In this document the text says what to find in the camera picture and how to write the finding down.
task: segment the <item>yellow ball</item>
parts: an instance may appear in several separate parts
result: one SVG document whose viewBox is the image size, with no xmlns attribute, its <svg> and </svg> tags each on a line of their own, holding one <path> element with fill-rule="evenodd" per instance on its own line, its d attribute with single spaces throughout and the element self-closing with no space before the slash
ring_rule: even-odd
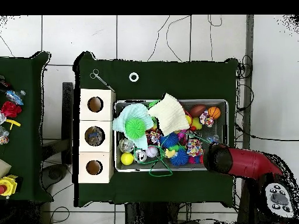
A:
<svg viewBox="0 0 299 224">
<path fill-rule="evenodd" d="M 123 153 L 120 158 L 122 164 L 128 166 L 134 161 L 134 156 L 131 153 Z"/>
<path fill-rule="evenodd" d="M 185 115 L 186 116 L 186 119 L 188 121 L 188 124 L 190 125 L 192 123 L 192 119 L 190 118 L 190 116 L 188 115 Z"/>
<path fill-rule="evenodd" d="M 192 119 L 192 126 L 194 126 L 197 130 L 200 130 L 203 127 L 203 125 L 199 122 L 198 117 Z"/>
</svg>

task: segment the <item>scissors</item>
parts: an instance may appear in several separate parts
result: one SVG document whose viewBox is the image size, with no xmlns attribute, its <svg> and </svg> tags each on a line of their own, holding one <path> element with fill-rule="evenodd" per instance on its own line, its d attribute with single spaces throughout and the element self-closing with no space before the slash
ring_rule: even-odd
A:
<svg viewBox="0 0 299 224">
<path fill-rule="evenodd" d="M 90 74 L 91 76 L 91 79 L 95 79 L 95 78 L 98 78 L 102 83 L 104 83 L 104 85 L 106 85 L 109 89 L 111 89 L 112 91 L 114 91 L 112 89 L 112 87 L 110 87 L 101 77 L 99 77 L 99 71 L 97 69 L 94 69 L 92 71 L 92 73 Z"/>
</svg>

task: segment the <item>dark green tablecloth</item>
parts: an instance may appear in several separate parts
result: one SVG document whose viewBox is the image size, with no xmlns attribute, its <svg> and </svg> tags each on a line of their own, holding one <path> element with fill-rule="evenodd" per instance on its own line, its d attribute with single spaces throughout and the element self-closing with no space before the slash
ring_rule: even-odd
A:
<svg viewBox="0 0 299 224">
<path fill-rule="evenodd" d="M 9 143 L 0 145 L 0 159 L 12 166 L 10 173 L 23 177 L 21 191 L 13 194 L 10 197 L 12 200 L 51 201 L 40 185 L 39 176 L 43 112 L 41 79 L 43 67 L 49 59 L 47 52 L 37 52 L 31 58 L 0 58 L 0 75 L 16 91 L 26 92 L 22 112 L 16 118 L 11 118 L 21 123 L 21 127 L 14 125 L 9 134 Z M 6 97 L 0 93 L 0 105 L 5 101 Z M 4 122 L 2 126 L 9 131 L 10 123 Z"/>
<path fill-rule="evenodd" d="M 74 71 L 76 88 L 80 84 L 80 88 L 84 89 L 107 89 L 99 80 L 89 77 L 93 69 L 98 69 L 102 79 L 116 91 L 117 100 L 160 99 L 165 92 L 177 99 L 225 99 L 230 109 L 229 140 L 233 146 L 237 64 L 235 59 L 228 62 L 184 63 L 105 61 L 94 60 L 92 54 L 86 52 L 77 58 Z M 139 75 L 136 83 L 129 80 L 132 72 Z M 78 106 L 74 107 L 74 111 L 78 111 Z M 77 132 L 74 129 L 74 139 L 78 138 Z M 74 174 L 74 181 L 78 181 L 76 176 Z M 113 201 L 117 204 L 214 201 L 232 206 L 232 186 L 231 176 L 208 171 L 174 172 L 170 177 L 151 177 L 146 172 L 115 172 L 109 184 L 79 184 L 75 190 L 79 190 L 79 206 L 89 201 Z"/>
</svg>

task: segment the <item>white ball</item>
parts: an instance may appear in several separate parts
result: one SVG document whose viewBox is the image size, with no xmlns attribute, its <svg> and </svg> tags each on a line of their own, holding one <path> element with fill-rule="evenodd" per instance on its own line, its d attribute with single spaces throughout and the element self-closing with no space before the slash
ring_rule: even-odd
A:
<svg viewBox="0 0 299 224">
<path fill-rule="evenodd" d="M 145 152 L 148 157 L 153 158 L 158 154 L 158 149 L 156 147 L 150 146 Z"/>
</svg>

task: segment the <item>white cloth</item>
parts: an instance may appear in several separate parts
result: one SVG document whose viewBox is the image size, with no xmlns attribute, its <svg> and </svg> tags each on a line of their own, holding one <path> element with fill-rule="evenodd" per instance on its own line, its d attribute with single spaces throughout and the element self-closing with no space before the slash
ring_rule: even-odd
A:
<svg viewBox="0 0 299 224">
<path fill-rule="evenodd" d="M 169 94 L 165 94 L 163 100 L 148 110 L 148 114 L 159 120 L 159 128 L 164 136 L 178 130 L 189 129 L 183 107 L 178 100 Z"/>
</svg>

